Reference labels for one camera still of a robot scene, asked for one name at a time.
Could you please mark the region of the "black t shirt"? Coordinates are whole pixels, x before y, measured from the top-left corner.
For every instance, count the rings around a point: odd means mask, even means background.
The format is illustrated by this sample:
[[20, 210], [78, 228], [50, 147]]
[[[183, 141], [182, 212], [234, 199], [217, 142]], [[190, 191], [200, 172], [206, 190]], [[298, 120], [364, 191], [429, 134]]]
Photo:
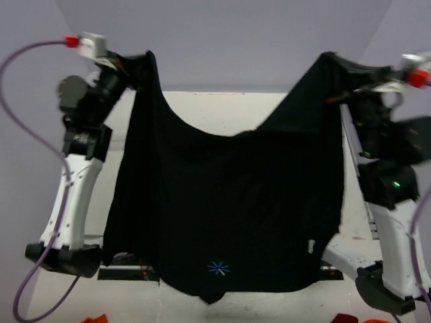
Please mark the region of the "black t shirt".
[[340, 72], [324, 52], [256, 129], [223, 137], [173, 112], [146, 53], [102, 262], [133, 254], [206, 301], [316, 283], [343, 204], [341, 114], [325, 103]]

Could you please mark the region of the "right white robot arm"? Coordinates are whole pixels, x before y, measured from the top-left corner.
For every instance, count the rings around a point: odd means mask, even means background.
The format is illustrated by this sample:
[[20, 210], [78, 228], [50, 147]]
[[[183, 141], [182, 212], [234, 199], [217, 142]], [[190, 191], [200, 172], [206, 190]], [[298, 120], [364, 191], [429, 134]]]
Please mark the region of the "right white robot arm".
[[311, 241], [300, 248], [307, 264], [323, 258], [356, 284], [370, 307], [402, 316], [416, 302], [430, 302], [418, 220], [429, 194], [420, 194], [413, 167], [430, 160], [430, 118], [395, 122], [392, 111], [411, 87], [430, 85], [430, 53], [404, 55], [399, 69], [369, 67], [330, 53], [338, 92], [328, 104], [346, 105], [366, 159], [356, 173], [364, 202], [376, 225], [382, 258], [371, 260], [333, 240], [324, 250]]

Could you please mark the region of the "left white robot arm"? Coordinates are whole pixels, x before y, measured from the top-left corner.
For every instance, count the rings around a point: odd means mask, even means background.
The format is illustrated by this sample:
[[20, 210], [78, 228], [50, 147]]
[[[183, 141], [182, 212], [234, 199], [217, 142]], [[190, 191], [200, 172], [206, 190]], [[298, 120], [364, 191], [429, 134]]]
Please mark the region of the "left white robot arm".
[[123, 92], [137, 89], [144, 58], [110, 52], [107, 62], [96, 63], [100, 74], [95, 85], [76, 75], [59, 83], [59, 110], [65, 126], [61, 181], [44, 232], [25, 250], [28, 260], [47, 271], [91, 278], [100, 266], [101, 247], [85, 243], [84, 228], [112, 137], [112, 129], [104, 122]]

